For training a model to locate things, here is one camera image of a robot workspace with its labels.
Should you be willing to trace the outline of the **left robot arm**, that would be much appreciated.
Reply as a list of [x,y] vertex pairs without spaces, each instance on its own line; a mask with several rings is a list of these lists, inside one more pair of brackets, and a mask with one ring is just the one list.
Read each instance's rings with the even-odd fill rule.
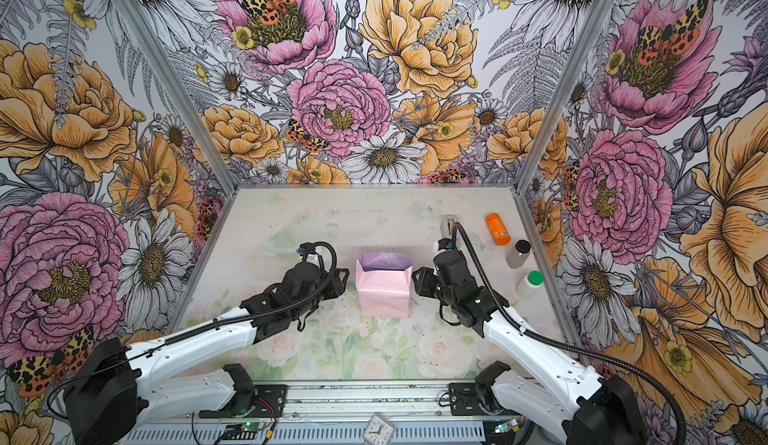
[[349,272],[310,262],[243,300],[239,307],[171,335],[124,345],[99,344],[64,391],[78,444],[115,444],[134,428],[190,413],[244,417],[260,409],[256,387],[239,364],[184,377],[183,372],[237,349],[302,326],[320,302],[344,294]]

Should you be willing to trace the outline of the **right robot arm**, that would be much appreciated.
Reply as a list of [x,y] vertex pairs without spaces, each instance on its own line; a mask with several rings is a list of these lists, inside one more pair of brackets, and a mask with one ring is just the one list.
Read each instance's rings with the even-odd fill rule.
[[487,415],[518,414],[563,444],[645,444],[649,435],[631,387],[606,379],[561,350],[531,337],[531,327],[498,294],[469,271],[413,272],[418,295],[438,300],[461,325],[506,354],[474,379],[471,392],[453,393],[459,407],[474,400]]

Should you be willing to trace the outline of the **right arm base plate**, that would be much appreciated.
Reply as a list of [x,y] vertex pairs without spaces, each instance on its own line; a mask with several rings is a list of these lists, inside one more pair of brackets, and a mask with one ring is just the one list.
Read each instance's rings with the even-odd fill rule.
[[521,415],[521,412],[504,407],[490,387],[476,382],[449,383],[447,393],[453,416]]

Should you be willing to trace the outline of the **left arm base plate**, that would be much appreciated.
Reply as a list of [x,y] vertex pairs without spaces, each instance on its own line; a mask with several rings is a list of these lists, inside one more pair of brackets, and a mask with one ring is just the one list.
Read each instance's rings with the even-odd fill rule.
[[288,386],[285,384],[255,385],[252,389],[237,390],[218,410],[203,410],[198,415],[205,419],[280,418],[287,392]]

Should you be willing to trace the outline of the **purple wrapping paper sheet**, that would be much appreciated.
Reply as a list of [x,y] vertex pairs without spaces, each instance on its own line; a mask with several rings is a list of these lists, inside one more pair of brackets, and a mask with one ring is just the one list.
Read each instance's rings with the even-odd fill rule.
[[407,255],[362,253],[355,272],[361,313],[370,317],[407,319],[411,311],[412,267],[413,261]]

